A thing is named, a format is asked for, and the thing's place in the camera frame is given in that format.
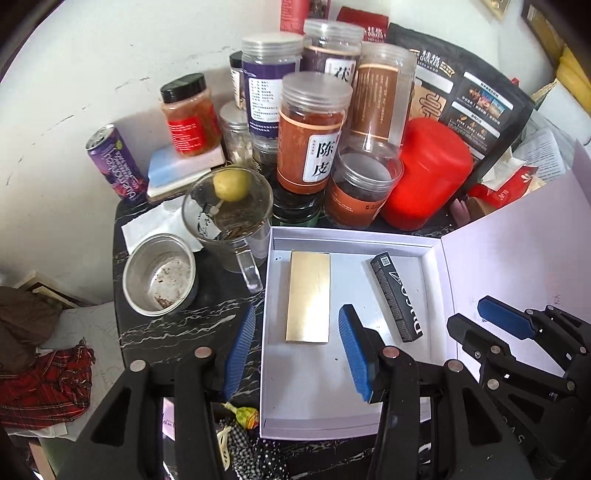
glass jar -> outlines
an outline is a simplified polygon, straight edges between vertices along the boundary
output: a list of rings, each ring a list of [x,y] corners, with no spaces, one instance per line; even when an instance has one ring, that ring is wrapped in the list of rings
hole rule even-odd
[[[273,189],[273,217],[271,224],[277,226],[316,226],[324,192],[298,195],[283,188],[275,175],[269,179]]]
[[[241,167],[255,168],[246,112],[230,101],[220,109],[220,123],[228,161]]]
[[[203,73],[173,80],[160,89],[160,94],[163,100],[160,108],[178,153],[193,157],[220,144],[222,131]]]
[[[255,169],[261,172],[267,180],[275,176],[278,149],[279,142],[276,138],[254,137],[252,139]]]
[[[242,52],[235,51],[230,55],[230,75],[234,89],[234,102],[238,108],[246,108],[244,102],[244,80],[242,79]]]

orange label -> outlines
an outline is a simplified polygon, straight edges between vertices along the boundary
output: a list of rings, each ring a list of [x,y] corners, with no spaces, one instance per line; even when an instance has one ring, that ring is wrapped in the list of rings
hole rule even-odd
[[[378,216],[386,198],[378,202],[364,202],[347,195],[332,179],[327,187],[324,209],[337,223],[364,228]]]

plastic jar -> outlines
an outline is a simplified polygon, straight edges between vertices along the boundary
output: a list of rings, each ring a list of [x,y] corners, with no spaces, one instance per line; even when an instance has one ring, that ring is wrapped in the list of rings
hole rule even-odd
[[[351,100],[351,133],[397,147],[408,114],[417,56],[388,43],[363,43]]]
[[[365,151],[355,139],[339,147],[326,189],[324,211],[340,228],[367,228],[378,215],[404,168],[398,149],[375,143]]]
[[[160,89],[160,94],[160,108],[166,115],[174,148],[183,157],[200,155],[220,144],[222,131],[203,73],[173,80]]]
[[[304,37],[277,32],[242,39],[242,70],[248,126],[252,135],[277,138],[281,79],[300,69]]]
[[[254,137],[252,139],[252,157],[255,170],[269,180],[277,169],[277,151],[279,142],[276,138]]]
[[[277,179],[269,179],[273,189],[273,217],[271,224],[277,226],[316,226],[324,192],[298,195],[283,188]]]
[[[300,70],[327,73],[351,84],[365,29],[344,22],[308,19],[304,33]]]
[[[285,189],[310,194],[326,186],[352,93],[319,72],[283,78],[277,180]]]
[[[451,128],[432,118],[414,118],[400,150],[404,177],[381,215],[390,225],[417,230],[451,198],[472,171],[468,146]]]
[[[252,159],[252,138],[248,131],[246,112],[234,102],[226,103],[220,109],[220,124],[230,163],[246,168],[254,168]]]
[[[230,55],[230,74],[234,89],[234,102],[238,108],[246,108],[244,102],[244,80],[242,79],[242,52],[235,51]]]

white cardboard box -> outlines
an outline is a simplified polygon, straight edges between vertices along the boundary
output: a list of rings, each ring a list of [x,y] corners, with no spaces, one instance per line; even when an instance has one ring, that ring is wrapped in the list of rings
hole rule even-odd
[[[273,227],[263,323],[261,436],[320,440],[375,434],[380,404],[355,391],[338,332],[352,303],[376,329],[418,361],[458,358],[478,378],[479,364],[447,334],[462,313],[499,336],[521,361],[562,374],[532,340],[484,322],[478,300],[490,295],[517,309],[555,304],[591,319],[591,161],[577,145],[573,170],[517,202],[439,239],[387,233]],[[331,253],[329,343],[285,342],[290,252]],[[384,251],[405,283],[424,336],[402,343],[369,260]]]

lemon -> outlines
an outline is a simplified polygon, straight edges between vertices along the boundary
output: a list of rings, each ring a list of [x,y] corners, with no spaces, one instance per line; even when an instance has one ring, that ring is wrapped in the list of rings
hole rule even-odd
[[[225,202],[242,200],[248,195],[250,183],[248,172],[238,168],[224,168],[213,176],[213,188],[216,195]]]

